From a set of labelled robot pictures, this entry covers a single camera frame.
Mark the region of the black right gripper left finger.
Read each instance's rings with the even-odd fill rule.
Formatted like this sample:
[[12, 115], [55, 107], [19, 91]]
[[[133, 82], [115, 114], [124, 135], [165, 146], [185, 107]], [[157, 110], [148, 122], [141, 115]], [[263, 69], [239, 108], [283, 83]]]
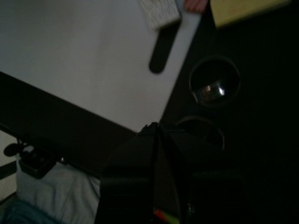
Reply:
[[100, 177], [95, 224], [151, 224], [157, 132], [152, 122], [112, 154]]

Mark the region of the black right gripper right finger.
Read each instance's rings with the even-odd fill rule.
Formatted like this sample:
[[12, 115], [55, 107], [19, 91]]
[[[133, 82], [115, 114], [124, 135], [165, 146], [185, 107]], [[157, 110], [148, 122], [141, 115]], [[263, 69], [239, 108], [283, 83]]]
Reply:
[[181, 224], [249, 224], [248, 198], [235, 159], [184, 129], [163, 125], [160, 131]]

